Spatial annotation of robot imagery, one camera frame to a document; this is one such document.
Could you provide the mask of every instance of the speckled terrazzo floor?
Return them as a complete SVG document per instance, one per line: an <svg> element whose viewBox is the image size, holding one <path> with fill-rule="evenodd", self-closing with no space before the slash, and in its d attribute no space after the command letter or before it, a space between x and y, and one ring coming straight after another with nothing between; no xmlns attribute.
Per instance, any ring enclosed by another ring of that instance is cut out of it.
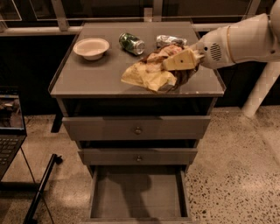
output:
<svg viewBox="0 0 280 224"><path fill-rule="evenodd" d="M53 223L88 217L91 178L62 127L50 133L53 116L27 117L23 149L39 180L52 153L55 165L45 191ZM239 108L215 108L199 153L185 177L192 219L203 224L280 223L280 106L260 107L253 118ZM3 181L31 181L19 152ZM0 223L23 223L32 194L0 193ZM42 202L34 215L52 223Z"/></svg>

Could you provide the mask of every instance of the laptop screen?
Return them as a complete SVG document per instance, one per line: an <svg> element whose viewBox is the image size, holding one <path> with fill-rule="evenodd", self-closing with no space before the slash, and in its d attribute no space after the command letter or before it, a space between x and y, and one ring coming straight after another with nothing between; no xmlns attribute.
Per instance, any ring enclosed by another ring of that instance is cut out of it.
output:
<svg viewBox="0 0 280 224"><path fill-rule="evenodd" d="M25 133L25 121L16 90L0 89L0 134Z"/></svg>

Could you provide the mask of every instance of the white bowl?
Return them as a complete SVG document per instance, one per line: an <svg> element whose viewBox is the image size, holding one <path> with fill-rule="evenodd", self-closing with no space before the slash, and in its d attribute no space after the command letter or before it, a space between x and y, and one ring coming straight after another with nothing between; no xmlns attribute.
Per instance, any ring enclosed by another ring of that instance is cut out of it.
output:
<svg viewBox="0 0 280 224"><path fill-rule="evenodd" d="M85 38L73 47L73 51L86 60L98 60L108 49L108 41L102 38Z"/></svg>

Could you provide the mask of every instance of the laptop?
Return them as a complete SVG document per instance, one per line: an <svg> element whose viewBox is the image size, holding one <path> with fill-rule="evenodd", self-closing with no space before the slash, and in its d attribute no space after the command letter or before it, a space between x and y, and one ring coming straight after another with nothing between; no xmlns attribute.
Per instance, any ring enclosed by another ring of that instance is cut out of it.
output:
<svg viewBox="0 0 280 224"><path fill-rule="evenodd" d="M26 136L18 89L0 87L0 181Z"/></svg>

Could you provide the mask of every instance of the gray cabinet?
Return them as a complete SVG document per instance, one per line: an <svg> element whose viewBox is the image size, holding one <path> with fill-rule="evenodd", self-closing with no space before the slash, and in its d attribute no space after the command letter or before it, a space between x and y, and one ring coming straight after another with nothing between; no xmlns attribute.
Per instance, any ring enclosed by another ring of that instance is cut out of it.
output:
<svg viewBox="0 0 280 224"><path fill-rule="evenodd" d="M120 47L123 32L146 43L143 55ZM186 38L188 45L197 41L188 22L85 23L77 40L103 38L109 50L97 61L70 51L51 83L66 131L93 178L85 223L193 223L185 172L225 88L204 67L167 94L122 83L125 69L154 51L162 34Z"/></svg>

